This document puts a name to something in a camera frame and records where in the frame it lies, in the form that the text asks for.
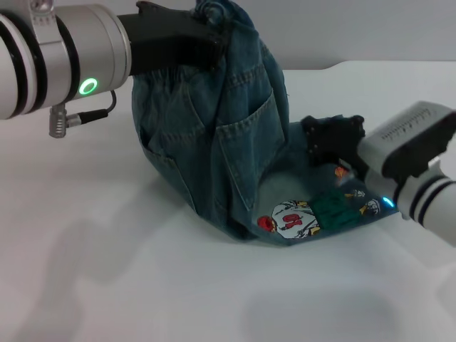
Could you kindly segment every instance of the black ring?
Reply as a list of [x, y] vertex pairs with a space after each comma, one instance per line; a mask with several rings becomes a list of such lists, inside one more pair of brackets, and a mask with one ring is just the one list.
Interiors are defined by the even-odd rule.
[[24, 110], [27, 103], [27, 96], [29, 95], [29, 87], [27, 84], [27, 72], [24, 65], [24, 60], [22, 59], [21, 52], [17, 47], [16, 42], [14, 41], [13, 36], [2, 22], [0, 22], [0, 37], [3, 38], [3, 41], [8, 48], [9, 55], [13, 62], [14, 70], [16, 71], [16, 81], [17, 81], [17, 102], [16, 108], [12, 113], [11, 117], [14, 117]]
[[413, 201], [412, 201], [412, 205], [410, 206], [410, 212], [409, 212], [408, 216], [411, 219], [415, 219], [416, 207], [418, 206], [418, 202], [421, 200], [421, 197], [423, 197], [425, 192], [432, 186], [432, 184], [434, 184], [435, 182], [438, 182], [439, 180], [442, 180], [444, 178], [446, 178], [444, 175], [435, 176], [421, 186], [421, 188], [415, 194], [415, 197], [413, 198]]
[[423, 208], [421, 208], [420, 215], [418, 216], [418, 223], [423, 225], [423, 222], [425, 221], [425, 215], [427, 210], [429, 209], [430, 204], [432, 201], [437, 197], [438, 194], [442, 192], [446, 187], [450, 186], [451, 184], [455, 184], [456, 182], [449, 180], [448, 182], [441, 184], [437, 189], [432, 191], [432, 194], [427, 198], [425, 204], [423, 205]]
[[74, 44], [73, 38], [71, 38], [71, 33], [64, 24], [64, 22], [57, 16], [57, 27], [60, 35], [62, 36], [63, 42], [66, 45], [66, 50], [68, 52], [68, 57], [70, 58], [70, 66], [71, 66], [71, 85], [70, 91], [68, 92], [68, 96], [63, 101], [63, 103], [67, 103], [71, 101], [76, 96], [78, 92], [79, 83], [81, 81], [81, 66], [79, 64], [79, 55], [78, 49]]
[[41, 48], [36, 40], [35, 34], [16, 14], [8, 11], [0, 11], [0, 14], [3, 14], [13, 22], [14, 26], [21, 32], [22, 38], [24, 38], [30, 48], [36, 72], [36, 99], [34, 105], [30, 109], [30, 112], [33, 112], [43, 106], [46, 96], [48, 95], [48, 71], [46, 70], [46, 63], [44, 62]]

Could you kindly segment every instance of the silver cylinder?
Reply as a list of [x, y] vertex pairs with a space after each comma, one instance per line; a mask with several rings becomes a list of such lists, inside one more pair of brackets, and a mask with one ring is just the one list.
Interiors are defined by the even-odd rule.
[[101, 5], [56, 8], [77, 50], [81, 70], [73, 100], [119, 88], [131, 69], [127, 34], [117, 16]]
[[16, 109], [18, 86], [16, 71], [6, 44], [0, 38], [0, 119], [8, 119]]
[[451, 183], [430, 202], [423, 226], [456, 247], [456, 184]]

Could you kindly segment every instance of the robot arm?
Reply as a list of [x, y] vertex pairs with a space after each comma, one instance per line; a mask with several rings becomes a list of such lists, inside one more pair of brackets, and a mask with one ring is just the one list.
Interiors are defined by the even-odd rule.
[[51, 130], [63, 127], [53, 134], [62, 138], [65, 103], [155, 69], [212, 68], [223, 56], [227, 37], [189, 12], [146, 1], [138, 8], [117, 17], [100, 5], [0, 0], [0, 119], [55, 106]]
[[439, 160], [456, 132], [456, 112], [420, 102], [367, 137], [363, 121], [304, 119], [311, 164], [344, 165], [404, 218], [456, 246], [456, 182], [443, 174]]

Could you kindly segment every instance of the red number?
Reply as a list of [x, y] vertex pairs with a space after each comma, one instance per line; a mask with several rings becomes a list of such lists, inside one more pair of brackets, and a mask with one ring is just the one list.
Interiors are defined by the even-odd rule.
[[297, 214], [286, 215], [286, 216], [284, 216], [283, 221], [289, 222], [289, 223], [285, 224], [285, 227], [287, 229], [293, 228], [294, 226], [296, 226], [298, 224], [302, 225], [301, 218]]

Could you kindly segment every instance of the jeans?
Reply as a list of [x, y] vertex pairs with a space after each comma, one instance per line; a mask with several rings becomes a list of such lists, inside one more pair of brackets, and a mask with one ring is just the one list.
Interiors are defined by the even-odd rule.
[[200, 217], [236, 239], [290, 245], [395, 212], [359, 181], [342, 184], [337, 165], [309, 167], [284, 75], [243, 9], [200, 0], [192, 13], [230, 27], [226, 56], [210, 72], [136, 76], [133, 117], [148, 160]]

